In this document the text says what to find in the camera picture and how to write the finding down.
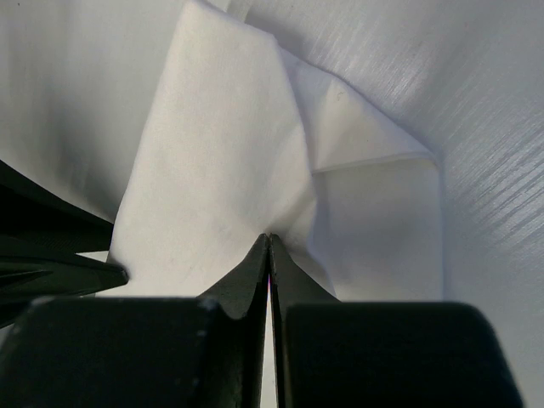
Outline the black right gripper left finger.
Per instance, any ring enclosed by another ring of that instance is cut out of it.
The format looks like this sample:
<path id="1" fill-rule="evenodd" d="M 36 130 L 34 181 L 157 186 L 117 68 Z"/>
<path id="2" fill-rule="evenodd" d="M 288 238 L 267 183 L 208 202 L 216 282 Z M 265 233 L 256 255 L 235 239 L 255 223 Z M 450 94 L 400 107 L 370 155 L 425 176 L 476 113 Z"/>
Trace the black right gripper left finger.
<path id="1" fill-rule="evenodd" d="M 257 407 L 269 239 L 197 297 L 34 301 L 1 349 L 4 407 Z"/>

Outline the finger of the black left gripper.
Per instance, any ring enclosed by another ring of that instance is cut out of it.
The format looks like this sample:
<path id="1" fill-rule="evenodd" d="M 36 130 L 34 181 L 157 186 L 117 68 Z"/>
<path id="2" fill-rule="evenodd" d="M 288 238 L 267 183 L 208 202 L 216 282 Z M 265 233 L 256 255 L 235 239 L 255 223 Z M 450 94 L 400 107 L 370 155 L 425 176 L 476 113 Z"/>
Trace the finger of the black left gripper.
<path id="1" fill-rule="evenodd" d="M 1 163 L 1 234 L 79 253 L 109 249 L 113 224 L 60 199 Z"/>
<path id="2" fill-rule="evenodd" d="M 1 262 L 1 326 L 6 327 L 36 298 L 90 296 L 128 283 L 128 273 L 106 262 L 106 252 L 82 252 L 70 262 Z"/>

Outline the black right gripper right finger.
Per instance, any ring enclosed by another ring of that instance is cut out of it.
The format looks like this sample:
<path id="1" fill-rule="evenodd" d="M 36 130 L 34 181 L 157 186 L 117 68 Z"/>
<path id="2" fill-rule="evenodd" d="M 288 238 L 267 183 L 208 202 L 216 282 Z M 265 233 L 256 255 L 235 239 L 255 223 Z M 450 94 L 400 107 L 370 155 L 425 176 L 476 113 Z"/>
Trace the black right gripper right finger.
<path id="1" fill-rule="evenodd" d="M 520 407 L 489 321 L 448 302 L 343 302 L 269 238 L 281 407 Z"/>

